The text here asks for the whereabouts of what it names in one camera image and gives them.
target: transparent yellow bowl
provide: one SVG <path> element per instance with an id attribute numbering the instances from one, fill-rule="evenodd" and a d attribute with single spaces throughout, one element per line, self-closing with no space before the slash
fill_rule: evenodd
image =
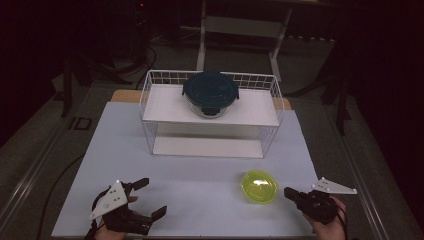
<path id="1" fill-rule="evenodd" d="M 254 203 L 270 203 L 278 190 L 278 183 L 267 172 L 252 170 L 241 183 L 244 194 Z"/>

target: white tabletop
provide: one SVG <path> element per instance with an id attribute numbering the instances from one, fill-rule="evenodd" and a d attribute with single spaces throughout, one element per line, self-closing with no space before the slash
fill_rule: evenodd
<path id="1" fill-rule="evenodd" d="M 247 171 L 261 169 L 279 183 L 276 199 L 253 204 L 240 183 Z M 263 159 L 152 155 L 136 103 L 108 103 L 72 184 L 52 236 L 81 237 L 90 228 L 97 195 L 116 180 L 150 184 L 130 209 L 150 215 L 167 205 L 152 237 L 288 237 L 309 236 L 311 227 L 284 187 L 309 192 L 317 176 L 294 111 L 283 123 Z"/>

